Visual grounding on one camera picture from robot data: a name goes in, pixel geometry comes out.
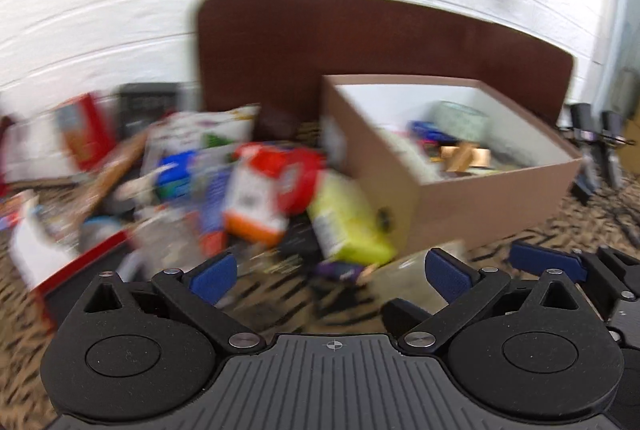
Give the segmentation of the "clear plastic container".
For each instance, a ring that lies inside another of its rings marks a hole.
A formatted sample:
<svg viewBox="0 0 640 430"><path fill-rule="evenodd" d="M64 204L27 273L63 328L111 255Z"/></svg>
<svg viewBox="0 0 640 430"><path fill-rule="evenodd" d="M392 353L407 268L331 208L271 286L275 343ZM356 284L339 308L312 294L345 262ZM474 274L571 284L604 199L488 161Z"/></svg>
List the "clear plastic container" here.
<svg viewBox="0 0 640 430"><path fill-rule="evenodd" d="M393 260L377 268L368 278L368 291L379 302L401 298L434 314L447 302L425 277L427 249Z"/></svg>

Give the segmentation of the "blue packet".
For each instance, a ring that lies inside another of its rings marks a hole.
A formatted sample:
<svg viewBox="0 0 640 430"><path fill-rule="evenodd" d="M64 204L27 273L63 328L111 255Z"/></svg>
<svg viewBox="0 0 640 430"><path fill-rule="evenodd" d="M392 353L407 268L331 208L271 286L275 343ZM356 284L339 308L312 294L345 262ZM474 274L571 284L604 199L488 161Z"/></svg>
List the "blue packet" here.
<svg viewBox="0 0 640 430"><path fill-rule="evenodd" d="M165 156L158 168L165 168L156 180L155 190L162 202L188 197L191 193L191 166L195 150Z"/></svg>

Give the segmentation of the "black device on stand right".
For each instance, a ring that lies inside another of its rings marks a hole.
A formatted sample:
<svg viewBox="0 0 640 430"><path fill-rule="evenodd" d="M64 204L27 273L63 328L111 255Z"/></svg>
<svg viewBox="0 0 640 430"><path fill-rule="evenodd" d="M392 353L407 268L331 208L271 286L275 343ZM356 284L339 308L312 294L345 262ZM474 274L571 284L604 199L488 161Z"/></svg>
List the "black device on stand right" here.
<svg viewBox="0 0 640 430"><path fill-rule="evenodd" d="M614 110L604 110L601 121L604 174L612 190L619 190L623 186L623 172L617 150L626 144L626 138L623 136L623 117Z"/></svg>

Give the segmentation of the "brown cardboard box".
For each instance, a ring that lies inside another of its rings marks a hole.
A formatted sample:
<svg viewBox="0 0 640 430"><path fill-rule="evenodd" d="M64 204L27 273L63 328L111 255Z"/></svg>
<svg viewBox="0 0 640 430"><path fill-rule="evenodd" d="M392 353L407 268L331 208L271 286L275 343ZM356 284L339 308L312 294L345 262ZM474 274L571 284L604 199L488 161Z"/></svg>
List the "brown cardboard box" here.
<svg viewBox="0 0 640 430"><path fill-rule="evenodd" d="M493 150L523 169L427 182L430 165L401 128L448 101L484 112ZM460 239L470 249L547 220L582 162L570 142L478 80L408 75L332 75L322 83L322 143L375 211L390 218L399 254Z"/></svg>

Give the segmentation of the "red white orange carton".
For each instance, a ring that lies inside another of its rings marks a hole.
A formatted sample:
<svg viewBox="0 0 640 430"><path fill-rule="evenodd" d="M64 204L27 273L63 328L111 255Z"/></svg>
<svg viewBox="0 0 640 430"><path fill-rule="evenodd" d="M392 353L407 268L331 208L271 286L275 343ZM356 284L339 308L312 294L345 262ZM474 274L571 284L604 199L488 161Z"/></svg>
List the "red white orange carton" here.
<svg viewBox="0 0 640 430"><path fill-rule="evenodd" d="M304 146L247 143L235 152L224 198L224 230L248 242L274 247L288 220L303 213L316 194L324 158Z"/></svg>

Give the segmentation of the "yellow green snack packet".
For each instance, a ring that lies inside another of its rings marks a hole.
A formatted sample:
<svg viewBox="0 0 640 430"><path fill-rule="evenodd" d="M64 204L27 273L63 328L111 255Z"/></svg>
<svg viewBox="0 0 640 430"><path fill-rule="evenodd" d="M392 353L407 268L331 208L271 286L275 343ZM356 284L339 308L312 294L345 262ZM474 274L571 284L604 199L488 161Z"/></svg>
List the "yellow green snack packet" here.
<svg viewBox="0 0 640 430"><path fill-rule="evenodd" d="M307 213L326 260L382 266L396 256L357 182L340 172L320 172Z"/></svg>

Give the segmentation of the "red white flat box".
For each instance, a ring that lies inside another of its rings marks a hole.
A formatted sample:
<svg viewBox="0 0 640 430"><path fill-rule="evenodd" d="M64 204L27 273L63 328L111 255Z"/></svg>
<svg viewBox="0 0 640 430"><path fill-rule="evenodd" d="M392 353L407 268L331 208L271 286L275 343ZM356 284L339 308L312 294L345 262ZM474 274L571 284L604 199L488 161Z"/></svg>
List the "red white flat box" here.
<svg viewBox="0 0 640 430"><path fill-rule="evenodd" d="M98 216L80 227L79 246L55 242L40 218L40 205L29 202L17 217L10 257L23 282L42 304L44 317L60 326L91 281L115 272L125 282L140 274L139 255L127 232L110 216Z"/></svg>

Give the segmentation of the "floral white pouch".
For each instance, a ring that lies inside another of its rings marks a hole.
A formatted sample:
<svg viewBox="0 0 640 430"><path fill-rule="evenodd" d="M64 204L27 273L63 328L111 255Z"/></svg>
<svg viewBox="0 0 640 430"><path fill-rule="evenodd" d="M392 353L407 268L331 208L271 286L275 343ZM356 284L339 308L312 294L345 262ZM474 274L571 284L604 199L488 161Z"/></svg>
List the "floral white pouch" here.
<svg viewBox="0 0 640 430"><path fill-rule="evenodd" d="M262 106L249 104L225 112L174 112L151 126L142 159L142 174L166 156L246 143Z"/></svg>

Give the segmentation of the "pale green patterned tin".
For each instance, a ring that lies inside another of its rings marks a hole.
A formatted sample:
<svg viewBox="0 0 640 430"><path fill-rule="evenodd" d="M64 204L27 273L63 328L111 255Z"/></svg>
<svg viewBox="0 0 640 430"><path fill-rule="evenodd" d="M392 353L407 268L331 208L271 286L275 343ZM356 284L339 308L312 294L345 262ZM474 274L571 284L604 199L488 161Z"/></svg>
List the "pale green patterned tin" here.
<svg viewBox="0 0 640 430"><path fill-rule="evenodd" d="M460 141L483 143L487 136L489 117L470 106L440 101L432 110L436 128Z"/></svg>

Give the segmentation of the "dark brown wooden board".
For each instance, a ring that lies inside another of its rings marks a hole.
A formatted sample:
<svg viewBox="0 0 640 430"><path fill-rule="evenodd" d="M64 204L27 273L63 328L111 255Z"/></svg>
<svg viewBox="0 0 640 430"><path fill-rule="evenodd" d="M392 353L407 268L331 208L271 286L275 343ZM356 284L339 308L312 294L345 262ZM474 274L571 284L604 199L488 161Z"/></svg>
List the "dark brown wooden board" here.
<svg viewBox="0 0 640 430"><path fill-rule="evenodd" d="M574 58L530 34L394 0L205 0L195 19L209 110L319 116L325 75L480 80L538 117L561 111Z"/></svg>

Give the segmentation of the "red box by wall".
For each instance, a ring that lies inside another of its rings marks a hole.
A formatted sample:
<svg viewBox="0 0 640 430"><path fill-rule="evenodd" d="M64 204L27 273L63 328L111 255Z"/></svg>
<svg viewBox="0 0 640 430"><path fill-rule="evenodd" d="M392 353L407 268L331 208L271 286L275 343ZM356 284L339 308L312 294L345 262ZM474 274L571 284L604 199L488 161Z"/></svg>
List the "red box by wall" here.
<svg viewBox="0 0 640 430"><path fill-rule="evenodd" d="M114 131L93 93L67 100L53 109L55 124L77 168L99 168L116 147Z"/></svg>

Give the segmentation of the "black box by wall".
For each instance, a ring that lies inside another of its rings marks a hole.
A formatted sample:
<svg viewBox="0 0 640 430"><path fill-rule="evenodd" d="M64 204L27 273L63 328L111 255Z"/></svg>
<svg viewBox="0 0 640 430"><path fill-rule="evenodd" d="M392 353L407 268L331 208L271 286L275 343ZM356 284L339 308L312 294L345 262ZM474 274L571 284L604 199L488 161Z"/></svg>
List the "black box by wall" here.
<svg viewBox="0 0 640 430"><path fill-rule="evenodd" d="M121 140L131 138L178 110L179 86L177 83L148 82L125 83L117 92L117 133Z"/></svg>

